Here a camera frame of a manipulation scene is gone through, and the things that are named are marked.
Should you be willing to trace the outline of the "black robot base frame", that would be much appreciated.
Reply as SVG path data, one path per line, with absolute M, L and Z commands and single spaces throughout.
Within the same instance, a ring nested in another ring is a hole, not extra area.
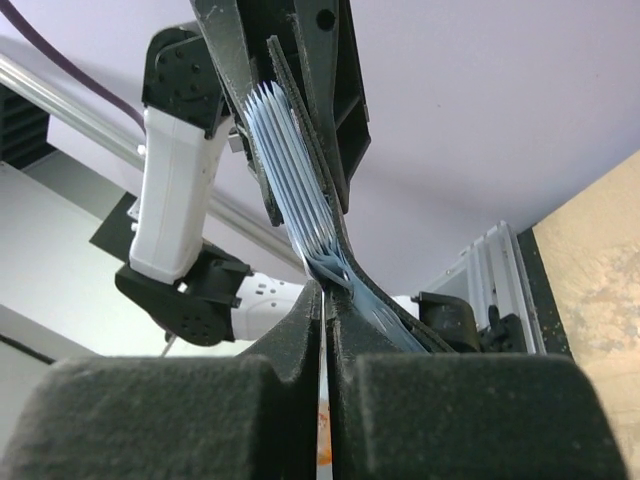
M 468 245 L 426 290 L 466 301 L 486 349 L 572 356 L 531 228 L 516 233 L 499 222 Z

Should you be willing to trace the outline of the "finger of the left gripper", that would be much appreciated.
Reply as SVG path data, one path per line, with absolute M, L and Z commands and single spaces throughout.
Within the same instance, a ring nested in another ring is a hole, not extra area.
M 351 5 L 301 0 L 291 7 L 295 47 L 287 61 L 347 210 L 351 179 L 371 143 Z
M 245 101 L 256 83 L 238 4 L 236 1 L 195 0 L 191 5 L 234 116 L 236 129 L 243 138 L 245 153 L 256 175 L 269 222 L 272 226 L 280 226 L 282 214 L 269 186 L 245 113 Z

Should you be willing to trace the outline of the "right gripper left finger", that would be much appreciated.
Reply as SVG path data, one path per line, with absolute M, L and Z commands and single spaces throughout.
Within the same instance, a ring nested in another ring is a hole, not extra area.
M 5 479 L 312 479 L 320 289 L 233 357 L 54 364 L 1 460 Z

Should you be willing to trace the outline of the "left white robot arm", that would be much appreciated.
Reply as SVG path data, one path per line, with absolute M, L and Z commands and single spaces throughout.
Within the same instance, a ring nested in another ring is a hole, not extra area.
M 195 18 L 151 39 L 143 78 L 146 155 L 140 209 L 118 290 L 167 334 L 199 346 L 255 340 L 300 288 L 253 272 L 203 240 L 224 144 L 243 103 L 278 80 L 279 42 L 339 205 L 370 145 L 369 115 L 346 1 L 196 1 Z

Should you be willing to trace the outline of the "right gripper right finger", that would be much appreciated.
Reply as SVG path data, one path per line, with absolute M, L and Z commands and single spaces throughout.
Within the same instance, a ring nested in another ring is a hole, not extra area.
M 337 479 L 625 479 L 589 378 L 561 355 L 405 353 L 329 296 Z

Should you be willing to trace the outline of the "silver credit card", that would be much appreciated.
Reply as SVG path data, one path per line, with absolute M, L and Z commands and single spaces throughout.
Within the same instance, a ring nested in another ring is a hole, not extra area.
M 326 341 L 326 296 L 321 294 L 320 300 L 320 353 L 319 353 L 319 401 L 317 426 L 317 466 L 327 470 L 332 465 L 331 425 L 329 406 L 329 382 L 327 368 Z

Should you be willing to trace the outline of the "black card holder wallet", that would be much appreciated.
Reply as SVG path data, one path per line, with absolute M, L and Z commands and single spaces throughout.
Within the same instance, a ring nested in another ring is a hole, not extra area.
M 399 349 L 452 352 L 358 264 L 324 154 L 279 39 L 271 36 L 266 44 L 276 77 L 248 94 L 247 131 L 307 275 Z

